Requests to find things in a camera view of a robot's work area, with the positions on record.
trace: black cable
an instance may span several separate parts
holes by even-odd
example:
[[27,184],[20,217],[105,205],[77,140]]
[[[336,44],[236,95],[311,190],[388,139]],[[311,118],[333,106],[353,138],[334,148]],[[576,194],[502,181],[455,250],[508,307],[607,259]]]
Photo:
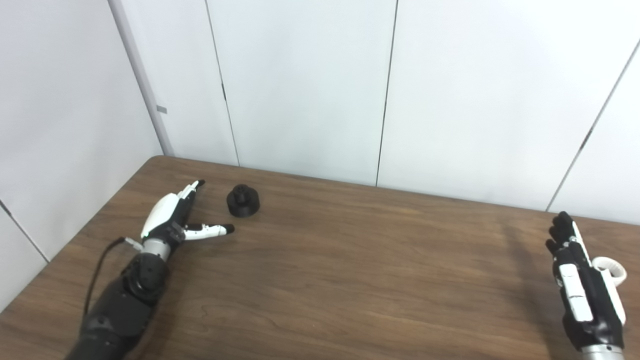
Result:
[[100,273],[100,267],[102,267],[102,261],[104,261],[105,256],[107,256],[107,254],[109,253],[109,251],[111,251],[111,249],[113,249],[118,244],[121,244],[123,242],[124,242],[124,237],[113,240],[104,249],[104,251],[102,252],[102,255],[100,255],[100,259],[98,260],[98,265],[95,267],[95,270],[93,271],[93,277],[91,278],[91,283],[89,284],[89,288],[87,289],[87,292],[86,292],[86,299],[84,300],[84,311],[82,313],[83,318],[86,316],[87,312],[89,312],[89,302],[91,301],[91,293],[93,292],[93,286],[95,286],[95,280],[98,278],[98,274]]

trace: robotic arm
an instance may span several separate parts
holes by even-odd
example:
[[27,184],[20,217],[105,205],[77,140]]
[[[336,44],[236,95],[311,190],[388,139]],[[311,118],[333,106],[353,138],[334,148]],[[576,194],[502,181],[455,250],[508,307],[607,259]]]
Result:
[[589,259],[584,241],[569,214],[562,212],[549,229],[547,249],[560,287],[566,335],[583,360],[624,360],[622,327],[627,319],[616,286],[627,277],[617,261]]
[[66,360],[121,360],[139,342],[164,291],[169,257],[184,241],[232,233],[234,226],[187,225],[196,191],[204,180],[154,206],[142,230],[142,243],[121,238],[139,250],[120,276],[107,285],[85,314],[80,337]]

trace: wooden table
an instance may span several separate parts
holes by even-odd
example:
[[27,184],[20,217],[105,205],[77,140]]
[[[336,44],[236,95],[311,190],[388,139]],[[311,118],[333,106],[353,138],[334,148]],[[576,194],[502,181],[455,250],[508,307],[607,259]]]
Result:
[[[1,359],[61,359],[99,254],[195,179],[193,222],[232,222],[187,243],[129,359],[578,359],[544,246],[550,213],[156,157],[0,315]],[[262,207],[233,218],[238,183]],[[578,219],[592,256],[621,261],[627,359],[640,358],[640,229]],[[132,258],[116,248],[96,292]]]

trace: black knob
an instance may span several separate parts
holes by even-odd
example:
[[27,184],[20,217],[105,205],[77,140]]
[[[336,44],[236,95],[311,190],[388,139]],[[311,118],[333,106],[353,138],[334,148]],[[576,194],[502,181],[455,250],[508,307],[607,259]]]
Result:
[[245,184],[236,185],[227,195],[227,205],[231,215],[237,218],[250,217],[260,209],[258,192]]

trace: white wall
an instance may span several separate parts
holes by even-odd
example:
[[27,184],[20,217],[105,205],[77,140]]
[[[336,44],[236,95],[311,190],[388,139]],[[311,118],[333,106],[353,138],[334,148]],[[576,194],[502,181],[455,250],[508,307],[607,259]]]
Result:
[[241,166],[374,184],[393,0],[208,0]]
[[640,54],[604,109],[550,210],[640,225]]
[[0,312],[47,264],[7,213],[0,209]]
[[0,199],[51,259],[161,151],[106,1],[6,3],[0,49]]
[[544,210],[640,38],[639,13],[400,0],[378,185]]
[[393,0],[117,1],[179,156],[539,210],[640,38],[638,2],[399,0],[385,97]]
[[171,155],[237,165],[204,0],[113,0],[148,77]]

